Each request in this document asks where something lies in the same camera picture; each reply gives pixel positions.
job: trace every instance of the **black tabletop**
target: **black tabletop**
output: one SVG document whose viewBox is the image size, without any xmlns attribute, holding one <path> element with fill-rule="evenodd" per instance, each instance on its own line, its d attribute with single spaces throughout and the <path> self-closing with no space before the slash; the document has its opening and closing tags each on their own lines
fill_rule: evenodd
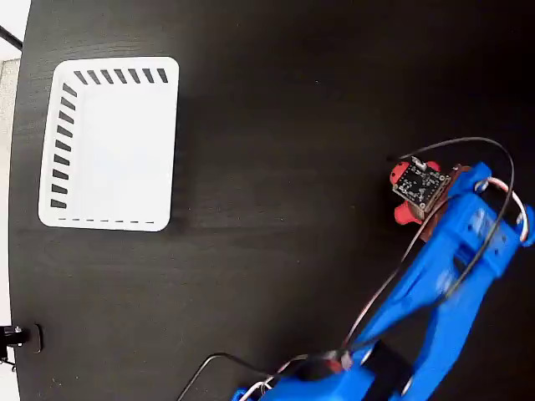
<svg viewBox="0 0 535 401">
<path fill-rule="evenodd" d="M 446 138 L 500 140 L 535 203 L 529 2 L 40 0 L 21 62 L 9 202 L 22 401 L 172 400 L 208 354 L 266 368 L 337 346 L 415 227 L 393 220 L 385 157 Z M 38 183 L 64 60 L 181 67 L 171 222 L 157 233 L 47 228 Z M 430 157 L 507 164 L 485 145 Z M 532 251 L 487 294 L 433 399 L 530 398 Z M 249 372 L 215 363 L 189 399 Z"/>
</svg>

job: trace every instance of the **white plastic basket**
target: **white plastic basket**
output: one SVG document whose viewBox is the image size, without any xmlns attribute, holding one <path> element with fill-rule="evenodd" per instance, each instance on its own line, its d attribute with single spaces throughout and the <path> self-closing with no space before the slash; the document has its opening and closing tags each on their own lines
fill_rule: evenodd
<svg viewBox="0 0 535 401">
<path fill-rule="evenodd" d="M 72 60 L 55 69 L 39 187 L 45 225 L 167 225 L 178 78 L 167 57 Z"/>
</svg>

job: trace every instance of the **black clamp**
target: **black clamp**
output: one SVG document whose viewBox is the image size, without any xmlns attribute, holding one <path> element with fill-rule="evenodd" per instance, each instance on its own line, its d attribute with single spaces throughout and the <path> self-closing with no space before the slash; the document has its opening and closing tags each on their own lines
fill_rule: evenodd
<svg viewBox="0 0 535 401">
<path fill-rule="evenodd" d="M 0 326 L 0 364 L 11 365 L 15 371 L 15 363 L 8 361 L 8 347 L 19 348 L 24 344 L 32 344 L 33 353 L 43 349 L 43 332 L 38 324 L 29 328 L 20 326 Z"/>
<path fill-rule="evenodd" d="M 375 375 L 362 401 L 388 401 L 395 393 L 403 396 L 412 383 L 412 365 L 382 341 L 374 345 L 361 364 Z"/>
</svg>

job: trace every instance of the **screw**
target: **screw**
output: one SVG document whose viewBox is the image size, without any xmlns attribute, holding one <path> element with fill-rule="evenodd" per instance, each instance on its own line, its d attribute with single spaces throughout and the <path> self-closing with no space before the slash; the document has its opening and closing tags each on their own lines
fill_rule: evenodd
<svg viewBox="0 0 535 401">
<path fill-rule="evenodd" d="M 361 365 L 364 365 L 364 362 L 368 360 L 373 350 L 374 350 L 373 348 L 370 348 L 369 351 L 362 357 L 362 361 L 360 361 Z"/>
<path fill-rule="evenodd" d="M 409 391 L 411 384 L 412 384 L 412 378 L 410 378 L 407 384 L 403 387 L 403 391 L 401 391 L 402 396 L 405 395 L 407 391 Z"/>
</svg>

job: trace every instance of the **red component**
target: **red component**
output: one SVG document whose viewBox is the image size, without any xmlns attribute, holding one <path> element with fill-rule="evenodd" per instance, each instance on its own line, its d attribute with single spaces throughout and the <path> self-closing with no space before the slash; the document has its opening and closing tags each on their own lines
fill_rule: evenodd
<svg viewBox="0 0 535 401">
<path fill-rule="evenodd" d="M 340 373 L 344 371 L 344 367 L 342 366 L 342 363 L 335 361 L 333 359 L 328 359 L 325 361 L 327 364 L 327 367 L 331 370 L 333 373 Z"/>
<path fill-rule="evenodd" d="M 392 169 L 392 172 L 390 173 L 390 183 L 392 185 L 398 182 L 403 173 L 405 173 L 405 170 L 407 170 L 408 166 L 408 161 L 401 161 L 394 167 L 394 169 Z M 427 166 L 431 167 L 433 170 L 436 171 L 441 170 L 441 167 L 435 161 L 428 161 Z M 402 226 L 408 223 L 422 223 L 422 221 L 418 219 L 412 212 L 412 209 L 409 205 L 409 201 L 407 200 L 394 209 L 394 218 L 396 223 Z"/>
<path fill-rule="evenodd" d="M 417 219 L 415 215 L 412 214 L 408 200 L 394 209 L 394 218 L 395 222 L 402 226 L 409 223 L 422 223 L 421 220 Z"/>
</svg>

